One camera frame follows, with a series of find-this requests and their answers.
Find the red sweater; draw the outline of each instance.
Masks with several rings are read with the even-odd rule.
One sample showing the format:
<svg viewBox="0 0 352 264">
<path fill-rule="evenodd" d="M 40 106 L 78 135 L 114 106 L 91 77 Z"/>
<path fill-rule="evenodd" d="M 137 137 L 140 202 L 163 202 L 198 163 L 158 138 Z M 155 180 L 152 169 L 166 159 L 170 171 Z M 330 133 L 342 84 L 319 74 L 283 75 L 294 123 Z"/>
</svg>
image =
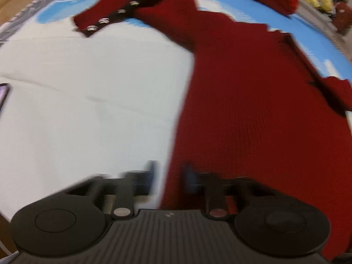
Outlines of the red sweater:
<svg viewBox="0 0 352 264">
<path fill-rule="evenodd" d="M 101 0 L 74 21 L 83 31 L 129 1 Z M 324 255 L 344 252 L 352 232 L 349 82 L 320 77 L 291 35 L 198 11 L 194 0 L 160 0 L 133 16 L 195 55 L 161 207 L 194 205 L 181 177 L 190 161 L 314 205 L 331 221 Z"/>
</svg>

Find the round black pad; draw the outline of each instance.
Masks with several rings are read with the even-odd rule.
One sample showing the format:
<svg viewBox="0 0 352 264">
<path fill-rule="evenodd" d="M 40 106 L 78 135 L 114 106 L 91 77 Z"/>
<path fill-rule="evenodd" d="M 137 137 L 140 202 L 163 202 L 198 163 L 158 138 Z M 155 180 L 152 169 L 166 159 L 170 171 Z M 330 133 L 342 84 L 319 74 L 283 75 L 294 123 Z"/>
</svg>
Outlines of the round black pad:
<svg viewBox="0 0 352 264">
<path fill-rule="evenodd" d="M 252 249 L 277 257 L 300 257 L 322 249 L 330 223 L 311 205 L 290 197 L 266 196 L 236 216 L 235 229 Z"/>
<path fill-rule="evenodd" d="M 70 229 L 75 222 L 75 215 L 64 209 L 44 211 L 35 220 L 36 227 L 44 232 L 63 232 Z"/>
<path fill-rule="evenodd" d="M 104 229 L 104 214 L 87 197 L 64 194 L 27 205 L 10 223 L 11 237 L 21 249 L 46 257 L 79 252 Z"/>
</svg>

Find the white surface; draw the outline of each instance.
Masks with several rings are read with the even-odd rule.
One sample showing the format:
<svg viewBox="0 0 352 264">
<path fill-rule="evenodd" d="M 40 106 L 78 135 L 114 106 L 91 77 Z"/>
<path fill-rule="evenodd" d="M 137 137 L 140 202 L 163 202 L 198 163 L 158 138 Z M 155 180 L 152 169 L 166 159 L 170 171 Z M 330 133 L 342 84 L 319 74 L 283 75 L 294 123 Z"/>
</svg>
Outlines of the white surface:
<svg viewBox="0 0 352 264">
<path fill-rule="evenodd" d="M 58 23 L 25 26 L 0 50 L 0 82 L 13 87 L 0 117 L 1 213 L 148 160 L 159 161 L 155 207 L 193 55 L 151 28 L 84 38 Z"/>
</svg>

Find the smartphone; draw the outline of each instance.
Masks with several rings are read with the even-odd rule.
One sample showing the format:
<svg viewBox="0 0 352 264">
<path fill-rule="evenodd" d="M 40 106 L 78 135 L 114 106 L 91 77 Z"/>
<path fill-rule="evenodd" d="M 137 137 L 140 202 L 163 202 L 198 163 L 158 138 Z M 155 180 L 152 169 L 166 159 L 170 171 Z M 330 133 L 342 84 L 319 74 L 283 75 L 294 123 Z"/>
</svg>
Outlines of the smartphone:
<svg viewBox="0 0 352 264">
<path fill-rule="evenodd" d="M 0 83 L 0 112 L 10 90 L 11 90 L 11 85 L 9 83 Z"/>
</svg>

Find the ribbed black surface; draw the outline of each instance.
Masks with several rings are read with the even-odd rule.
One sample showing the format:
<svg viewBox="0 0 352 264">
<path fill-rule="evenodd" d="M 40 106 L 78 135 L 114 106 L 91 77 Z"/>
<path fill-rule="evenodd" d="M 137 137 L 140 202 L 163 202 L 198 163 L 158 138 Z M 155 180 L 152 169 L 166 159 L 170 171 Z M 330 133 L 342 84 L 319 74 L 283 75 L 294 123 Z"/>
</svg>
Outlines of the ribbed black surface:
<svg viewBox="0 0 352 264">
<path fill-rule="evenodd" d="M 13 264 L 257 264 L 328 263 L 320 255 L 279 259 L 242 244 L 228 224 L 209 220 L 200 211 L 152 211 L 116 221 L 90 249 L 63 258 L 20 254 Z"/>
</svg>

